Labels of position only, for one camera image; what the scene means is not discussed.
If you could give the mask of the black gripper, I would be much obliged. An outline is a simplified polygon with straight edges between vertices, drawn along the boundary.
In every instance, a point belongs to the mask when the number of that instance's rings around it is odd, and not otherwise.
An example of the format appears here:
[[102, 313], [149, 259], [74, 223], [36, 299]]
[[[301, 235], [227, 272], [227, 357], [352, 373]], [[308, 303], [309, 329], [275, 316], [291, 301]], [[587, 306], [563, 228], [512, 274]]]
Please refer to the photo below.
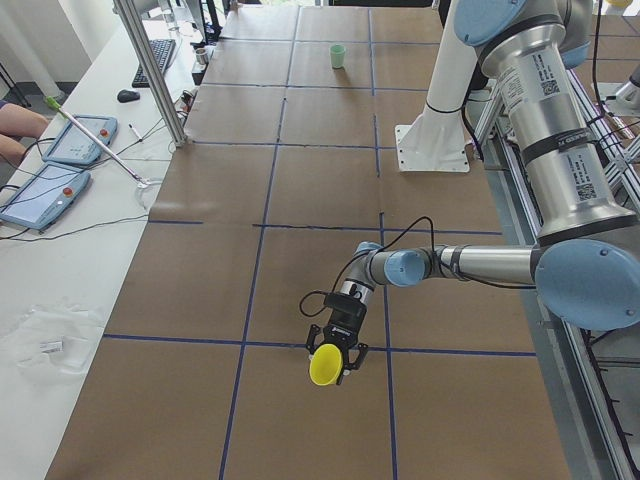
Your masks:
[[[317, 324], [310, 325], [305, 349], [309, 360], [312, 360], [316, 350], [324, 341], [340, 349], [341, 365], [336, 379], [336, 384], [340, 385], [345, 376], [360, 369], [369, 352], [368, 344], [358, 343], [359, 331], [366, 315], [366, 305], [354, 296], [330, 293], [324, 300], [324, 306], [331, 310], [329, 321], [323, 329]], [[317, 341], [322, 332], [324, 340]], [[357, 355], [351, 359], [353, 352], [351, 348], [356, 344]]]

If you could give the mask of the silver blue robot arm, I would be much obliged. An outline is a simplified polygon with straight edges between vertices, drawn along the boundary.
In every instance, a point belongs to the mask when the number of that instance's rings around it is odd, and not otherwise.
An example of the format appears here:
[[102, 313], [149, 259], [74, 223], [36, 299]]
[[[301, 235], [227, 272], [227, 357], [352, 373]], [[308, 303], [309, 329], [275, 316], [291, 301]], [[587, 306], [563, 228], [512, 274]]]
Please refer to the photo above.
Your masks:
[[639, 220], [614, 199], [568, 70], [588, 52], [591, 10], [579, 1], [456, 1], [443, 46], [461, 44], [472, 69], [495, 79], [543, 224], [533, 246], [398, 250], [361, 243], [324, 296], [331, 315], [306, 347], [318, 386], [339, 384], [368, 348], [358, 339], [379, 285], [429, 277], [536, 290], [566, 323], [616, 330], [639, 320]]

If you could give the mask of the person's forearm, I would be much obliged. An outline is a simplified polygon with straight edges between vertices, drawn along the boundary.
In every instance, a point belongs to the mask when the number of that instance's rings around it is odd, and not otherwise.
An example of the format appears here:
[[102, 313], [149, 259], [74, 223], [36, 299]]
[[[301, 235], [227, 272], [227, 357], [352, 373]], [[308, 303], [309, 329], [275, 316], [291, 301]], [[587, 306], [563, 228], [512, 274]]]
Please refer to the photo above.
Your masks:
[[14, 165], [22, 162], [26, 151], [17, 138], [38, 139], [49, 125], [43, 115], [4, 100], [1, 101], [0, 122], [1, 158]]

